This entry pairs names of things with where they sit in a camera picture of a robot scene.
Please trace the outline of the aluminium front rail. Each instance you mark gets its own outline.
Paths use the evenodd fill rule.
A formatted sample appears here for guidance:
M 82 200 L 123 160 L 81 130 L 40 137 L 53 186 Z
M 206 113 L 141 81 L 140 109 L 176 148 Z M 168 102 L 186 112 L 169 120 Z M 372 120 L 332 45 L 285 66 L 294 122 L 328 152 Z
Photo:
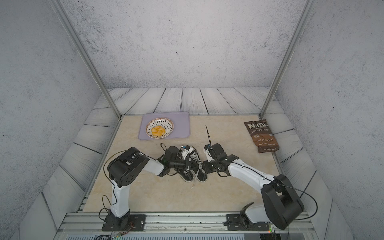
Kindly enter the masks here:
M 317 240 L 315 228 L 300 215 L 286 230 L 270 224 L 269 231 L 229 231 L 226 212 L 147 212 L 142 232 L 103 232 L 105 213 L 67 214 L 56 240 Z

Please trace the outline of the brown potato chips bag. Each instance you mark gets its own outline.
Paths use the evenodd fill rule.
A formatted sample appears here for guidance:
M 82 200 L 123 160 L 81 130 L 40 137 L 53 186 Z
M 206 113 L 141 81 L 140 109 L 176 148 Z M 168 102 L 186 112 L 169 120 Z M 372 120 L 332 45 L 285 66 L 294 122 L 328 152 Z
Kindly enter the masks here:
M 273 153 L 280 149 L 280 146 L 272 134 L 266 120 L 249 121 L 245 122 L 244 125 L 246 126 L 260 154 Z

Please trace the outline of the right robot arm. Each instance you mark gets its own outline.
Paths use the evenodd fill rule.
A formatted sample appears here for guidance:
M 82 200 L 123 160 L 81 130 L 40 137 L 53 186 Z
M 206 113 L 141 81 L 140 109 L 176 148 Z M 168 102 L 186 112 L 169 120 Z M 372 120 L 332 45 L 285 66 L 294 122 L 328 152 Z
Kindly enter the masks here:
M 249 203 L 240 211 L 238 223 L 246 230 L 258 223 L 270 222 L 285 230 L 303 211 L 304 205 L 290 182 L 280 174 L 273 176 L 259 171 L 235 155 L 227 155 L 220 144 L 205 145 L 207 160 L 203 169 L 207 174 L 225 173 L 237 178 L 262 195 L 263 204 Z

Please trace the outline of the lavender tray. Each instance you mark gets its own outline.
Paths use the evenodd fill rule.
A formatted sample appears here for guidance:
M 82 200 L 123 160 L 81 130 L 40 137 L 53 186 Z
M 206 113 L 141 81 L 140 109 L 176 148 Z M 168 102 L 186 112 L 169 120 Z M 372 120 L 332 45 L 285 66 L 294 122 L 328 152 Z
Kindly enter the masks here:
M 156 118 L 168 118 L 174 123 L 173 132 L 163 139 L 187 138 L 191 134 L 190 115 L 187 112 L 147 114 L 143 116 L 140 126 L 140 140 L 154 140 L 147 136 L 145 128 L 151 120 Z

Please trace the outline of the patterned ceramic bowl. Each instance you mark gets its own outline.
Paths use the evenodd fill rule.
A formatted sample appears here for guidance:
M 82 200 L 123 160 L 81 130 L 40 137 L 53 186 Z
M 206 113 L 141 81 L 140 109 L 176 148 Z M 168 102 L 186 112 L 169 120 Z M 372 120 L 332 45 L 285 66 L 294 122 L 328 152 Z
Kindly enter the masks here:
M 168 118 L 156 118 L 147 124 L 145 130 L 148 137 L 163 139 L 173 132 L 174 123 Z

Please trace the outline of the black canvas sneaker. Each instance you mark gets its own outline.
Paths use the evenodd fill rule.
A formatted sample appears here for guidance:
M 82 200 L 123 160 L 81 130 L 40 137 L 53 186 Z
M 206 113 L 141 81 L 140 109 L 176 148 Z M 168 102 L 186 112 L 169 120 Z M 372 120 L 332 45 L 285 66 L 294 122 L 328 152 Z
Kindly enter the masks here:
M 188 145 L 188 147 L 189 147 L 188 157 L 190 157 L 192 160 L 192 170 L 195 176 L 194 181 L 198 180 L 199 182 L 204 183 L 207 180 L 208 175 L 206 173 L 206 170 L 204 169 L 203 162 L 201 161 L 200 155 L 193 146 Z
M 194 174 L 191 171 L 176 169 L 176 172 L 187 183 L 190 183 L 194 180 Z

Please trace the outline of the yellow bread roll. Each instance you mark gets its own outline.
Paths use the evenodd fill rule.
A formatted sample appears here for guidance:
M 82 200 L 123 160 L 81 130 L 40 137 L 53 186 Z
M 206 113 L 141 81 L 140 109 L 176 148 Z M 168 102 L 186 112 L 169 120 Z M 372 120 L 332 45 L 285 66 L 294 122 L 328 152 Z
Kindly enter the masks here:
M 156 126 L 151 129 L 151 133 L 155 137 L 162 137 L 166 133 L 166 129 L 162 126 Z

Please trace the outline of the right aluminium frame post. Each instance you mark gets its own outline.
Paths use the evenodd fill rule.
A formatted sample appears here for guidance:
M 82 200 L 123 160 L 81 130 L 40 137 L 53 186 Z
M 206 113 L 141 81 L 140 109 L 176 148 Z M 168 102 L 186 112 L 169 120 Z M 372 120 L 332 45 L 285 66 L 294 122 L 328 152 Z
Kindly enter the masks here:
M 310 18 L 310 15 L 311 15 L 311 12 L 314 8 L 314 5 L 315 5 L 315 0 L 307 0 L 305 5 L 304 5 L 304 9 L 302 11 L 302 14 L 299 18 L 299 21 L 296 25 L 296 28 L 293 32 L 293 35 L 291 37 L 291 40 L 290 40 L 290 43 L 287 47 L 287 50 L 286 50 L 286 53 L 283 57 L 283 60 L 279 66 L 279 69 L 275 75 L 275 78 L 270 86 L 270 90 L 269 90 L 269 93 L 267 95 L 267 98 L 263 104 L 263 107 L 261 108 L 261 112 L 259 113 L 259 117 L 260 119 L 263 119 L 264 118 L 264 115 L 267 113 L 267 110 L 270 106 L 270 103 L 273 99 L 273 96 L 275 95 L 281 81 L 282 81 L 282 78 L 283 78 L 283 75 L 289 65 L 289 62 L 293 56 L 293 53 L 295 51 L 295 48 L 300 40 L 300 37 L 301 35 L 303 34 L 303 31 L 304 31 L 304 28 Z

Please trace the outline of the left aluminium frame post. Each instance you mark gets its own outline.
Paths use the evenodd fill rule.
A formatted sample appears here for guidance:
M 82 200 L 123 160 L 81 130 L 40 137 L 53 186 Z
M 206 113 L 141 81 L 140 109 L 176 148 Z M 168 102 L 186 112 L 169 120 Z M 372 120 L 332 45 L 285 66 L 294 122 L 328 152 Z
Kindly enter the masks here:
M 85 63 L 87 69 L 91 73 L 94 81 L 96 82 L 97 86 L 99 87 L 102 95 L 105 97 L 107 103 L 112 108 L 114 114 L 117 116 L 118 120 L 120 121 L 122 119 L 122 113 L 119 111 L 118 107 L 115 104 L 115 101 L 111 97 L 111 94 L 107 90 L 105 83 L 103 82 L 99 72 L 97 71 L 92 59 L 90 58 L 84 44 L 82 43 L 78 33 L 76 32 L 73 24 L 71 23 L 70 18 L 68 17 L 61 1 L 59 0 L 50 0 L 49 1 L 53 10 L 57 14 L 59 21 L 61 22 L 62 26 L 64 27 L 65 31 L 67 32 L 68 36 L 70 37 L 71 41 L 75 45 L 78 53 L 80 54 L 81 59 Z

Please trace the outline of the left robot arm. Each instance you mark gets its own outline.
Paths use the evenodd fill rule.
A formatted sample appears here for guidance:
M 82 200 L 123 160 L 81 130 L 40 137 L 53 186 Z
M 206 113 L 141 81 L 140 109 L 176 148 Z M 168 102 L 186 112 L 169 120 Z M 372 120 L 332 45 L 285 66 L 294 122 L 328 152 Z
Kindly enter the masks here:
M 130 185 L 135 181 L 142 171 L 163 177 L 171 170 L 183 173 L 188 181 L 194 179 L 192 173 L 195 149 L 191 146 L 177 148 L 170 146 L 159 159 L 145 155 L 135 147 L 124 151 L 112 160 L 107 166 L 109 179 L 113 185 L 113 199 L 110 210 L 114 217 L 121 219 L 129 215 Z

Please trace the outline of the aluminium frame post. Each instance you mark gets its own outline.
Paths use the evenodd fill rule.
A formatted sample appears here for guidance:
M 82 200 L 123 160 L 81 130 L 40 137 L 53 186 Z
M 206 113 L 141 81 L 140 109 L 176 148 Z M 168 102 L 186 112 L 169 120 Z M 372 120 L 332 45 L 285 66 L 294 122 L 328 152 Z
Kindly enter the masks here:
M 62 26 L 64 27 L 65 31 L 67 32 L 68 36 L 70 37 L 71 41 L 75 45 L 78 53 L 80 54 L 81 59 L 85 63 L 87 69 L 91 73 L 94 81 L 96 82 L 97 86 L 99 87 L 102 95 L 105 97 L 107 103 L 112 108 L 114 114 L 117 116 L 118 120 L 120 121 L 122 119 L 122 113 L 119 111 L 118 107 L 115 104 L 115 101 L 111 97 L 111 94 L 107 90 L 105 83 L 103 82 L 99 72 L 97 71 L 92 59 L 90 58 L 84 44 L 82 43 L 78 33 L 76 32 L 73 24 L 71 23 L 70 18 L 68 17 L 61 1 L 59 0 L 50 0 L 49 1 L 53 10 L 57 14 L 59 21 L 61 22 Z
M 270 106 L 270 103 L 273 99 L 273 96 L 275 95 L 281 81 L 282 81 L 282 78 L 283 78 L 283 75 L 289 65 L 289 62 L 293 56 L 293 53 L 295 51 L 295 48 L 300 40 L 300 37 L 301 35 L 303 34 L 303 31 L 304 31 L 304 28 L 310 18 L 310 15 L 311 15 L 311 12 L 314 8 L 314 5 L 315 5 L 315 0 L 307 0 L 305 5 L 304 5 L 304 9 L 302 11 L 302 14 L 299 18 L 299 21 L 296 25 L 296 28 L 293 32 L 293 35 L 291 37 L 291 40 L 290 40 L 290 43 L 287 47 L 287 50 L 286 50 L 286 53 L 283 57 L 283 60 L 279 66 L 279 69 L 275 75 L 275 78 L 270 86 L 270 90 L 269 90 L 269 93 L 267 95 L 267 98 L 263 104 L 263 107 L 261 108 L 261 112 L 259 113 L 259 117 L 260 119 L 263 119 L 264 118 L 264 115 L 267 113 L 267 110 Z

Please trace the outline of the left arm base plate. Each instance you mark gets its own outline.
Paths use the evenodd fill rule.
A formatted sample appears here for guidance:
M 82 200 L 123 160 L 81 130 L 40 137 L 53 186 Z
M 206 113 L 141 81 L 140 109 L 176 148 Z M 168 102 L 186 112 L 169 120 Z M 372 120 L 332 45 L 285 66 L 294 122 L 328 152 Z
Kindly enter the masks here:
M 107 215 L 102 226 L 103 232 L 142 232 L 146 215 L 126 215 L 121 218 L 113 214 Z

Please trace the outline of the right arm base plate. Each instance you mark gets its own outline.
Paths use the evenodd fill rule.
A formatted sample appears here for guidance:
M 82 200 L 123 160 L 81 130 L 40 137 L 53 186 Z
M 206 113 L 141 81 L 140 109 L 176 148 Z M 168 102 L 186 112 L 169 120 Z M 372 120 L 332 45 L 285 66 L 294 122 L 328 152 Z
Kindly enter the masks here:
M 224 226 L 229 231 L 269 231 L 269 221 L 264 205 L 251 202 L 239 213 L 227 214 Z

